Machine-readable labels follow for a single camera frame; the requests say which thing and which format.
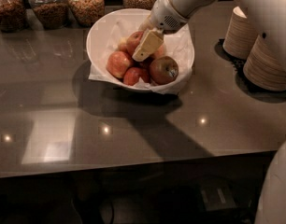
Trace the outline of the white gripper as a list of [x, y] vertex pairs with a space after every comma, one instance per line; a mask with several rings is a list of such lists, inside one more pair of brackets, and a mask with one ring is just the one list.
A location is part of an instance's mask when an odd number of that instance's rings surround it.
[[188, 19], [181, 16], [170, 0], [156, 0], [147, 17], [139, 26], [139, 31], [145, 31], [136, 47], [132, 58], [143, 62], [164, 43], [164, 34], [174, 34], [186, 25]]

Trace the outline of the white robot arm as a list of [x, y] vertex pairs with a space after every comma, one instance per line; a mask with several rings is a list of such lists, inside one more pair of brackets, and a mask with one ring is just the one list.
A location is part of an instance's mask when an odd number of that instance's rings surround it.
[[[145, 32], [133, 58], [141, 62], [174, 34], [201, 7], [216, 0], [157, 0], [141, 24]], [[286, 71], [286, 0], [234, 0]], [[286, 224], [286, 142], [281, 145], [265, 176], [254, 224]]]

